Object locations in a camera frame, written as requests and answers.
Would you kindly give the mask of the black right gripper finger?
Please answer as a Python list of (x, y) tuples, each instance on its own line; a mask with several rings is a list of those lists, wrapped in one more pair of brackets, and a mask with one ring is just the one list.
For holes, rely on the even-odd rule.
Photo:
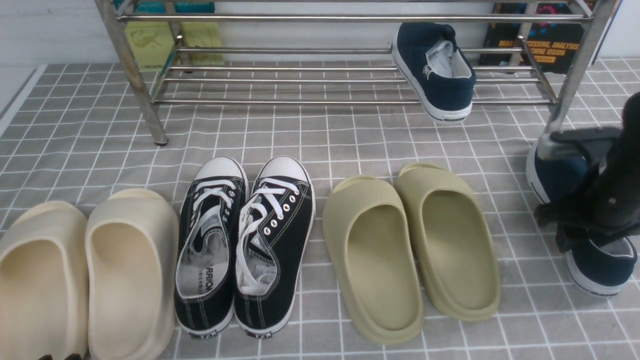
[(549, 159), (584, 158), (588, 164), (603, 160), (622, 129), (613, 126), (554, 131), (549, 134)]

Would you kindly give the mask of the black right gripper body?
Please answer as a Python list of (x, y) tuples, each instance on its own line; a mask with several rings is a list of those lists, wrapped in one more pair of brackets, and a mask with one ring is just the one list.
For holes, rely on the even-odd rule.
[[(557, 226), (556, 243), (561, 253), (591, 240), (605, 246), (639, 234), (640, 203), (640, 96), (634, 94), (622, 109), (622, 133), (606, 157), (588, 169), (571, 193), (534, 211), (538, 226)], [(541, 159), (549, 159), (549, 135), (537, 146)]]

